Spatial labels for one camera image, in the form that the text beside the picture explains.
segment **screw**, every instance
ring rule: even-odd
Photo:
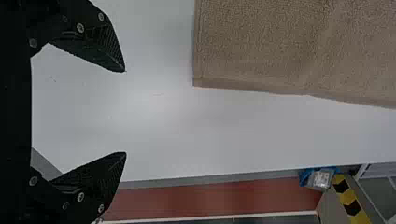
[[[68,22],[69,22],[69,19],[68,19],[66,16],[62,16],[62,20],[63,20],[65,23],[68,23]]]
[[[105,20],[105,15],[102,12],[99,12],[98,18],[99,18],[99,21],[104,21]]]
[[[103,213],[105,211],[105,206],[103,204],[99,205],[98,213]]]
[[[65,202],[64,205],[62,205],[62,209],[63,210],[67,210],[67,208],[69,207],[70,203],[69,202]]]
[[[84,31],[85,31],[84,25],[81,24],[81,23],[77,24],[77,30],[78,30],[80,33],[84,33]]]
[[[85,197],[84,192],[80,192],[80,193],[78,194],[78,196],[77,196],[77,201],[78,201],[79,203],[81,203],[82,201],[84,201],[84,197]]]
[[[33,39],[33,38],[29,39],[29,45],[30,45],[30,47],[32,47],[34,49],[37,48],[37,45],[38,45],[37,40]]]
[[[29,185],[30,186],[35,186],[38,182],[38,177],[37,176],[33,176],[32,178],[30,178],[29,180]]]

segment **beige towel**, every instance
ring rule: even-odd
[[[196,0],[194,86],[396,107],[396,1]]]

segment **white surface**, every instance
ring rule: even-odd
[[[128,152],[123,180],[396,161],[396,110],[192,86],[193,0],[97,0],[127,73],[33,59],[34,147],[66,172]]]

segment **floor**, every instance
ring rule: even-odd
[[[320,224],[317,216],[290,216],[290,217],[251,217],[230,218],[217,220],[195,220],[176,222],[145,222],[147,224]]]

